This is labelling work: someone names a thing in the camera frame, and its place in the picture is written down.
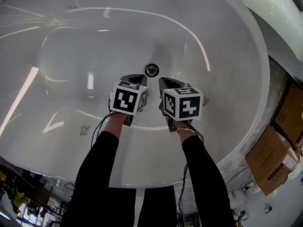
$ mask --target person's leg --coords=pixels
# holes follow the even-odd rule
[[[138,227],[176,227],[177,207],[174,186],[145,190]]]
[[[106,223],[107,226],[134,226],[136,189],[109,188],[105,199],[104,203],[100,203],[105,209],[102,217],[103,224]]]

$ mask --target cardboard box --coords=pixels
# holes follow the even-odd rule
[[[246,161],[265,195],[269,195],[283,183],[297,164],[289,142],[283,142],[272,126],[266,128],[246,156]]]
[[[295,148],[303,143],[303,90],[292,84],[275,119]]]

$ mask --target drain hole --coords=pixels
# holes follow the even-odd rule
[[[159,74],[159,67],[155,64],[149,64],[145,67],[145,74],[150,78],[154,78]]]

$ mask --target bracelet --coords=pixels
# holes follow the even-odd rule
[[[190,131],[190,132],[193,132],[195,135],[197,135],[196,131],[189,129],[189,128],[179,128],[179,129],[177,129],[177,133],[179,133],[178,131],[180,131],[180,130]]]

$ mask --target white cube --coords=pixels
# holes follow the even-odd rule
[[[144,108],[148,87],[117,81],[111,94],[110,110],[135,115]]]
[[[203,94],[196,87],[163,90],[164,112],[175,121],[201,118]]]

